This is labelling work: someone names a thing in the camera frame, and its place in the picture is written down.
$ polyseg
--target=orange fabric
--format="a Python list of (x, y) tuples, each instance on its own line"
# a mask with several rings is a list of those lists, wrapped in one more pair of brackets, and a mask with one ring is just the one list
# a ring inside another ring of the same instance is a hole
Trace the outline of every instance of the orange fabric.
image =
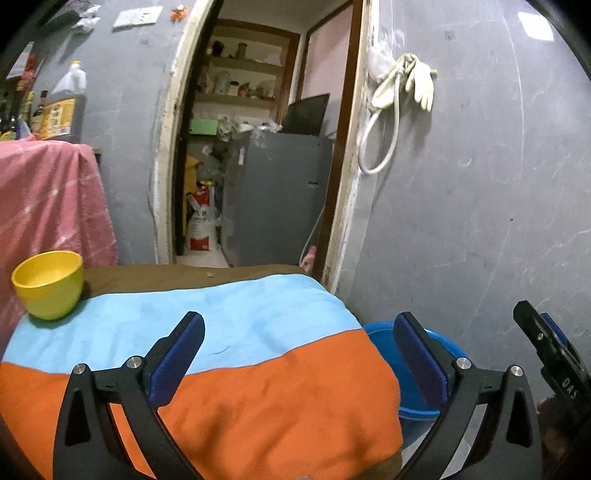
[[(47, 479), (67, 379), (0, 364), (0, 412)], [(389, 366), (353, 330), (251, 367), (188, 375), (159, 414), (206, 479), (343, 480), (401, 447), (399, 402)], [(134, 465), (150, 474), (121, 407), (113, 412)]]

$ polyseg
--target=gray refrigerator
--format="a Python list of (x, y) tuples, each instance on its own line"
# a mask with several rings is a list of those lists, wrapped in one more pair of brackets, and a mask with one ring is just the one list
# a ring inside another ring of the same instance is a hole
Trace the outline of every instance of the gray refrigerator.
[(227, 145), (222, 251), (229, 265), (298, 265), (324, 205), (332, 141), (252, 131)]

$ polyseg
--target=blue plastic basin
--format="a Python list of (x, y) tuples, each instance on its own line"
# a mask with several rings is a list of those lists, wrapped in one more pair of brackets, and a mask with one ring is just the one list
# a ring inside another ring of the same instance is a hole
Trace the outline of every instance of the blue plastic basin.
[[(379, 353), (387, 361), (394, 371), (400, 385), (400, 409), (398, 417), (402, 425), (403, 447), (407, 447), (425, 433), (439, 415), (438, 410), (433, 410), (423, 398), (417, 383), (414, 381), (402, 355), (394, 343), (392, 331), (394, 321), (375, 322), (363, 327)], [(454, 356), (465, 356), (466, 352), (449, 338), (425, 329), (429, 337), (439, 340), (441, 344)]]

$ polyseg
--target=yellow cloth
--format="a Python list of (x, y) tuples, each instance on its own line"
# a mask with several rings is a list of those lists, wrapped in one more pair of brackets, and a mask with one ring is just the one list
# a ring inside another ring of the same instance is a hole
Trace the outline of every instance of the yellow cloth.
[(183, 235), (187, 235), (187, 195), (197, 191), (197, 166), (203, 163), (191, 155), (185, 159), (185, 174), (183, 188)]

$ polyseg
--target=screw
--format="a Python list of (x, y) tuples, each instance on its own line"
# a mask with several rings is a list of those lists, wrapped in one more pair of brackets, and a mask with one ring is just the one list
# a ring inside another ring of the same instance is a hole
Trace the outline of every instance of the screw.
[(517, 365), (513, 365), (511, 367), (511, 373), (513, 375), (515, 375), (516, 377), (522, 377), (523, 376), (523, 370), (521, 369), (521, 367), (518, 367)]
[(468, 370), (472, 366), (472, 362), (470, 362), (465, 356), (461, 356), (456, 360), (457, 366), (459, 366), (462, 370)]
[(129, 368), (138, 368), (142, 364), (142, 358), (140, 356), (132, 356), (127, 359), (125, 365)]
[(80, 375), (84, 370), (86, 370), (86, 364), (77, 364), (72, 369), (72, 373), (76, 375)]

